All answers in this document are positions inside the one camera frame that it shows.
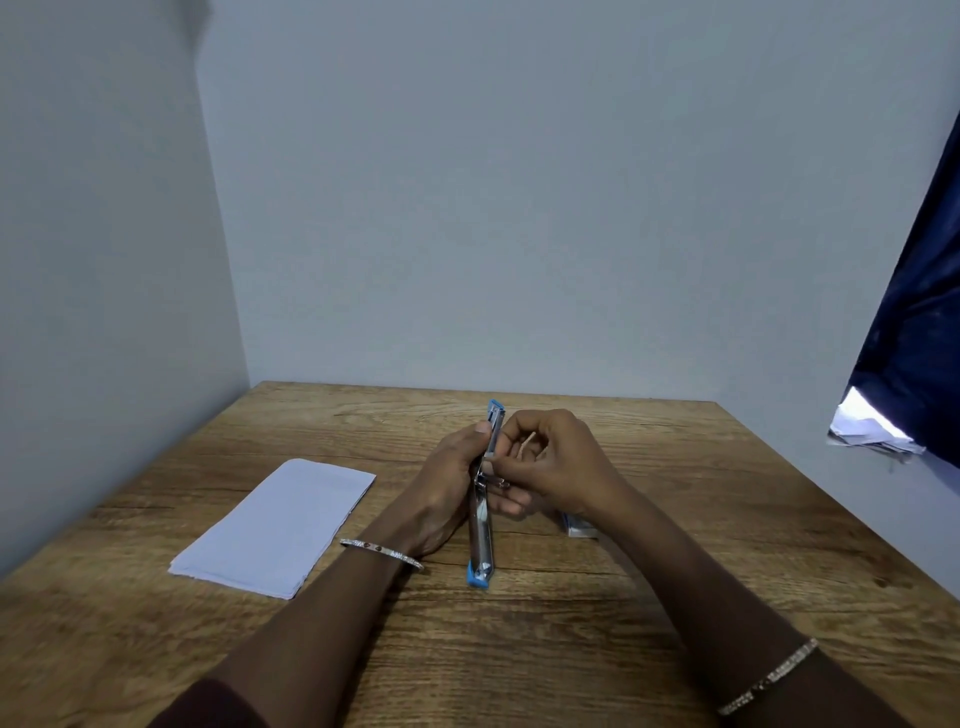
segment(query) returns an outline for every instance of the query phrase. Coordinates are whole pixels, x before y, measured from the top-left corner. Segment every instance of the finger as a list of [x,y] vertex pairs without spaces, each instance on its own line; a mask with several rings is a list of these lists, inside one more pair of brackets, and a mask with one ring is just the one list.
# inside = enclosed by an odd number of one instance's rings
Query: finger
[[566,409],[518,409],[510,416],[500,432],[511,442],[525,440],[534,432],[549,442],[557,424],[567,420],[574,421],[576,417]]
[[500,435],[496,438],[496,448],[494,449],[494,452],[496,452],[498,455],[506,455],[513,451],[515,447],[516,443],[507,437],[503,433],[503,429],[501,429]]
[[464,465],[468,465],[477,455],[487,451],[492,429],[492,425],[483,420],[454,432],[447,445],[457,452]]
[[522,516],[523,506],[515,500],[499,496],[496,493],[487,492],[487,506],[494,513],[502,513],[506,516]]
[[507,500],[512,500],[514,503],[519,503],[524,510],[534,501],[533,494],[522,488],[508,488],[507,490],[503,490],[502,488],[496,488],[494,486],[493,488],[488,488],[487,492],[504,497]]
[[513,485],[526,488],[528,491],[540,492],[539,475],[544,463],[517,460],[505,455],[492,457],[488,462],[493,472],[504,480],[509,480]]
[[545,437],[538,433],[530,436],[530,439],[523,444],[522,457],[524,460],[536,460],[540,453],[546,449],[548,442]]

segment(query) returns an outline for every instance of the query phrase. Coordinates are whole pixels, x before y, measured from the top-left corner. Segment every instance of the wrist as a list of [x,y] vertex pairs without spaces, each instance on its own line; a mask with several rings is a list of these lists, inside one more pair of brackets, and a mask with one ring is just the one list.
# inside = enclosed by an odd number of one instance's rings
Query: wrist
[[391,503],[358,538],[416,557],[420,518],[400,513],[394,506],[395,504]]
[[619,473],[596,489],[597,497],[592,503],[588,520],[604,533],[612,534],[623,527],[630,527],[641,518],[653,503],[627,482]]

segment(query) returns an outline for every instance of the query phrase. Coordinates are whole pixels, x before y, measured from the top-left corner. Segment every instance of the silver bangle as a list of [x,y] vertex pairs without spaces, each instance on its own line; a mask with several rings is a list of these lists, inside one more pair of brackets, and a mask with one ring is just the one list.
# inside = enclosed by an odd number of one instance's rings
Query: silver bangle
[[382,553],[386,556],[399,559],[404,564],[409,564],[417,571],[423,571],[423,564],[417,561],[417,559],[412,559],[405,553],[394,551],[392,548],[387,548],[386,546],[378,546],[377,544],[371,544],[369,541],[357,541],[356,539],[341,539],[340,546],[356,546],[357,548],[365,548],[367,551],[376,551],[377,553]]
[[748,703],[753,702],[754,698],[756,698],[760,693],[770,690],[779,682],[779,680],[790,674],[790,672],[793,671],[793,668],[809,657],[819,645],[820,643],[817,642],[817,639],[815,637],[811,637],[803,644],[803,646],[801,646],[800,649],[784,660],[773,672],[770,672],[766,677],[756,683],[756,685],[744,692],[735,700],[727,703],[727,705],[725,705],[723,708],[718,708],[717,713],[726,717],[729,714],[740,710]]

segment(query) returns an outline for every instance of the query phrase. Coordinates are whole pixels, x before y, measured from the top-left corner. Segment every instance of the wood grain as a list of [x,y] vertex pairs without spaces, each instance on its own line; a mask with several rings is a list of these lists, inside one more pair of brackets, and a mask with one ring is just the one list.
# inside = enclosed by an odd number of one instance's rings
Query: wood grain
[[[494,395],[577,412],[638,489],[844,666],[916,725],[957,724],[960,605],[716,404]],[[283,606],[170,576],[177,553],[290,457],[377,474],[342,529],[355,534],[489,396],[251,390],[0,585],[0,725],[145,724]],[[495,528],[487,593],[464,585],[464,530],[394,589],[347,725],[715,724],[615,552],[545,514]]]

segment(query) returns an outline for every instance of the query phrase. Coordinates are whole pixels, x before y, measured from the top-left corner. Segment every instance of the stapler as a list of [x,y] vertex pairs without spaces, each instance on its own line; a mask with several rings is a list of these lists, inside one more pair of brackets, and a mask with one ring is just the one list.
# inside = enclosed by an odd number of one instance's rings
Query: stapler
[[470,486],[468,492],[470,529],[470,560],[467,564],[467,583],[471,587],[487,589],[493,576],[493,536],[490,527],[490,510],[487,507],[487,487],[496,485],[507,487],[502,478],[486,475],[481,470],[483,459],[493,455],[496,439],[503,426],[507,410],[497,400],[490,400],[487,407],[487,421],[492,425],[490,443],[487,451],[470,464]]

